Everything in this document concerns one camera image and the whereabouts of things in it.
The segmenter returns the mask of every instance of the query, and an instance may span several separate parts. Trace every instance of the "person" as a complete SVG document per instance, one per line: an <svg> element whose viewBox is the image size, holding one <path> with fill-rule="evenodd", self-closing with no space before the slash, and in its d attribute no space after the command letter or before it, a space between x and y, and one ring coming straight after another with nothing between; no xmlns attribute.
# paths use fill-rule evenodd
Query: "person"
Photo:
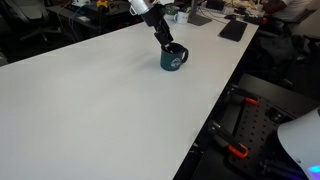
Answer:
<svg viewBox="0 0 320 180"><path fill-rule="evenodd" d="M261 2L261 4L268 15L285 21L294 21L295 17L302 13L310 2L311 0L269 0ZM283 25L281 21L269 19L268 23L261 27L261 30L282 34Z"/></svg>

